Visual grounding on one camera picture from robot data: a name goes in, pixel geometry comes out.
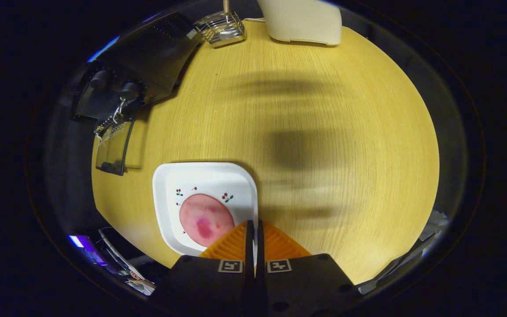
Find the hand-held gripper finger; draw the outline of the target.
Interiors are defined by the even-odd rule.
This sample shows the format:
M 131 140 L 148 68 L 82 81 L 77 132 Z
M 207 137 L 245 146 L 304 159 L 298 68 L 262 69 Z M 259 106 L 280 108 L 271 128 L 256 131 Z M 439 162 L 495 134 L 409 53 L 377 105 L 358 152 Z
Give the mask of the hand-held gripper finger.
M 256 316 L 339 317 L 360 291 L 331 255 L 311 254 L 267 221 L 257 228 Z
M 254 224 L 244 221 L 201 255 L 181 256 L 150 302 L 164 317 L 241 317 L 254 278 Z

